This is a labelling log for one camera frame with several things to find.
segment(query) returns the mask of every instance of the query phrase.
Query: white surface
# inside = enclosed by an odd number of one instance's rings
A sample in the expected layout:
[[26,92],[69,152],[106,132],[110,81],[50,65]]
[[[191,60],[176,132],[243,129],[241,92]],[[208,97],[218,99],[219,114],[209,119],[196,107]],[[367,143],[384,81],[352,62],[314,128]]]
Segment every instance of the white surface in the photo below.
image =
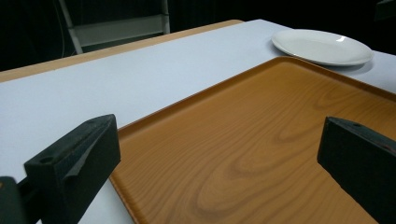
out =
[[[115,114],[141,119],[276,56],[271,36],[287,30],[249,21],[198,35],[0,83],[0,175],[25,177],[23,163],[81,122]],[[396,92],[396,56],[329,67]],[[131,223],[107,181],[80,223]]]
[[316,30],[286,30],[272,36],[274,45],[285,53],[311,63],[358,65],[372,60],[373,51],[343,35]]

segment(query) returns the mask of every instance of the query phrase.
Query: white tabletop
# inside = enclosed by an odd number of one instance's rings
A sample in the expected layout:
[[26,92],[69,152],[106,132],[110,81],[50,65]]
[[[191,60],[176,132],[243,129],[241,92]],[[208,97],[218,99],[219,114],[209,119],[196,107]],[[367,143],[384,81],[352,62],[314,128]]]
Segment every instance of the white tabletop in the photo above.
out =
[[[256,20],[0,83],[0,175],[25,177],[23,163],[80,123],[114,114],[123,127],[285,55],[272,42],[288,27]],[[327,67],[396,93],[396,56],[375,51],[363,65]],[[131,223],[107,181],[80,223]]]

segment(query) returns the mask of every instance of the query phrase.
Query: tray rim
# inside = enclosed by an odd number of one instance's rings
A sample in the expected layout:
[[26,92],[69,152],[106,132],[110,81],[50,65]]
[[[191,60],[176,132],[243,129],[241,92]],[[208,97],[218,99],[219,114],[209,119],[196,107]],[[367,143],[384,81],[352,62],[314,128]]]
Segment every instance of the tray rim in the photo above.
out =
[[334,72],[334,71],[332,71],[332,70],[330,70],[328,68],[325,68],[325,67],[322,67],[320,65],[305,61],[303,59],[295,58],[295,57],[292,57],[292,56],[279,56],[279,57],[275,57],[274,59],[269,60],[267,62],[258,64],[258,65],[254,66],[254,67],[252,67],[252,68],[250,68],[250,69],[248,69],[248,70],[246,70],[246,71],[244,71],[242,73],[239,73],[239,74],[237,74],[237,75],[235,75],[233,77],[229,77],[229,78],[227,78],[227,79],[225,79],[225,80],[223,80],[223,81],[221,81],[221,82],[219,82],[219,83],[217,83],[217,84],[215,84],[213,86],[210,86],[210,87],[205,88],[205,89],[203,89],[201,91],[198,91],[195,94],[187,96],[186,98],[183,98],[183,99],[181,99],[181,100],[179,100],[177,102],[174,102],[174,103],[172,103],[172,104],[170,104],[170,105],[168,105],[168,106],[166,106],[166,107],[164,107],[162,109],[159,109],[159,110],[157,110],[157,111],[155,111],[155,112],[153,112],[151,114],[148,114],[148,115],[146,115],[145,117],[143,117],[141,119],[137,119],[137,120],[135,120],[135,121],[123,126],[123,127],[120,127],[119,128],[119,134],[123,133],[125,129],[130,129],[131,126],[139,126],[140,127],[142,125],[145,125],[146,124],[146,120],[148,118],[152,119],[153,116],[155,116],[155,117],[160,116],[162,113],[164,113],[163,111],[167,111],[167,110],[169,110],[169,108],[173,108],[174,109],[174,107],[176,107],[176,108],[184,107],[187,104],[191,104],[191,101],[195,101],[195,100],[197,100],[199,98],[203,98],[206,93],[218,91],[218,89],[222,88],[223,85],[231,86],[231,85],[233,85],[233,83],[235,83],[235,82],[237,83],[240,79],[244,79],[245,77],[243,77],[243,76],[245,74],[252,73],[252,71],[254,71],[254,70],[260,70],[260,68],[262,66],[275,66],[278,63],[296,63],[296,64],[298,64],[300,66],[305,67],[305,68],[314,70],[315,72],[320,73],[323,76],[333,78],[333,79],[335,79],[337,81],[341,81],[341,82],[343,82],[343,83],[345,83],[347,85],[353,86],[353,87],[355,87],[357,89],[360,89],[362,91],[368,91],[371,94],[378,95],[378,96],[380,96],[380,97],[382,97],[384,99],[388,99],[388,100],[391,100],[391,101],[396,103],[396,93],[393,93],[391,91],[383,90],[383,89],[378,88],[376,86],[370,85],[368,83],[362,82],[362,81],[354,79],[352,77],[348,77],[348,76],[342,75],[342,74]]

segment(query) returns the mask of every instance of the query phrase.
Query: chair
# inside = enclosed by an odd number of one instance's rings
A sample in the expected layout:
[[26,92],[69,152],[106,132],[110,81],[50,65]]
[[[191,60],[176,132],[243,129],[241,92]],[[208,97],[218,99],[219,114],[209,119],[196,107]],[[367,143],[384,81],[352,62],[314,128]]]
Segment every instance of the chair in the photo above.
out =
[[161,0],[162,13],[158,15],[77,26],[71,20],[65,1],[59,0],[59,3],[77,54],[83,53],[82,47],[170,33],[167,0]]

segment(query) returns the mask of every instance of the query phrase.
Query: wooden tray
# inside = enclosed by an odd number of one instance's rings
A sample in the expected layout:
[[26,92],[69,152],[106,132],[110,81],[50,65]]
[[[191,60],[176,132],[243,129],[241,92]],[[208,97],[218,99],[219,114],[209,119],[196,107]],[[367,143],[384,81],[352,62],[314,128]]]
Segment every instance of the wooden tray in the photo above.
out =
[[279,57],[120,129],[136,223],[375,223],[318,164],[326,116],[396,138],[396,95]]

